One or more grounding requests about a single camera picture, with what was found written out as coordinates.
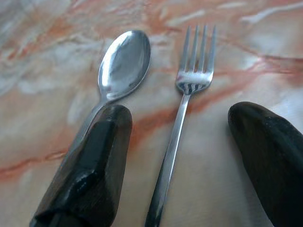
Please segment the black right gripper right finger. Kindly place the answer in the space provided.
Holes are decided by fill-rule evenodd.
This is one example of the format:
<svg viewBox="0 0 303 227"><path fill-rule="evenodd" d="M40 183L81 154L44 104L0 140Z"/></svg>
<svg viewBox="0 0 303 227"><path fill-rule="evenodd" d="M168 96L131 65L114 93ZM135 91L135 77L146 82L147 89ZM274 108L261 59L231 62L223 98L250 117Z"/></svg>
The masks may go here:
<svg viewBox="0 0 303 227"><path fill-rule="evenodd" d="M232 105L228 125L273 226L303 227L303 134L252 102Z"/></svg>

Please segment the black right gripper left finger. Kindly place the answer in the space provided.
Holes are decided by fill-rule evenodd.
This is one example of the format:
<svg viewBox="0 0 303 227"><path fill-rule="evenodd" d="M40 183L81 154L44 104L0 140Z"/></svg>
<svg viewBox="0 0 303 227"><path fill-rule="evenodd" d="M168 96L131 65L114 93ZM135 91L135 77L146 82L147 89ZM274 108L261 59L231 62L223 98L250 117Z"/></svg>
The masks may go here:
<svg viewBox="0 0 303 227"><path fill-rule="evenodd" d="M104 107L83 142L65 156L29 227L111 227L132 125L127 107Z"/></svg>

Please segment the silver metal fork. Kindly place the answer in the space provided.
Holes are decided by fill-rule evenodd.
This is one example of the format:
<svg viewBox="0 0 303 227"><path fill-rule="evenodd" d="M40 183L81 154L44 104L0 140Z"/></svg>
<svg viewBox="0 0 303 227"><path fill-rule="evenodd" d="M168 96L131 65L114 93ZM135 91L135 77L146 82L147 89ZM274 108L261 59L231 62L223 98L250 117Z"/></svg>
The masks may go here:
<svg viewBox="0 0 303 227"><path fill-rule="evenodd" d="M190 59L188 59L190 27L187 28L183 53L175 81L176 87L182 92L183 96L161 164L144 227L159 227L160 225L189 100L194 93L206 90L213 80L216 27L214 26L213 28L210 49L207 56L205 55L206 31L207 26L204 26L200 54L197 55L199 26L196 26L192 52Z"/></svg>

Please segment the silver metal spoon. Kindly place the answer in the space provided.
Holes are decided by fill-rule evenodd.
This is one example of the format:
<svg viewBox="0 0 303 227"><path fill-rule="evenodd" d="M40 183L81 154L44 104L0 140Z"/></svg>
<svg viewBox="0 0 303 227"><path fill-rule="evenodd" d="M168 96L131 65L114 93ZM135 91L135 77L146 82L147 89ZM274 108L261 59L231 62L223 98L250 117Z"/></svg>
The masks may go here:
<svg viewBox="0 0 303 227"><path fill-rule="evenodd" d="M115 105L142 82L150 64L147 35L127 31L108 48L99 69L100 102L92 109L63 158L58 174L89 171L102 176L124 173L132 115L124 105Z"/></svg>

